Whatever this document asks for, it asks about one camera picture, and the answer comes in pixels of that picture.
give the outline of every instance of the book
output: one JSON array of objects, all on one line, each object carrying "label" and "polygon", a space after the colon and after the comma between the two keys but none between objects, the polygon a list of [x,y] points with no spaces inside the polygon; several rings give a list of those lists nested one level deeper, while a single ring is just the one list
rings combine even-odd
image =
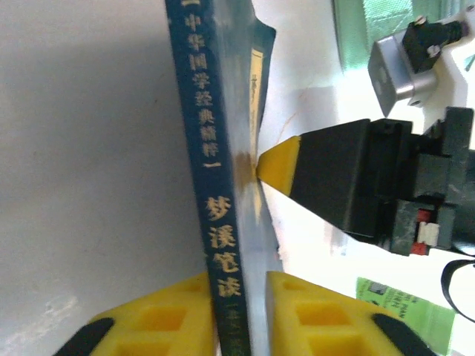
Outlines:
[{"label": "book", "polygon": [[269,355],[266,273],[282,264],[255,169],[276,32],[251,0],[166,10],[221,353]]}]

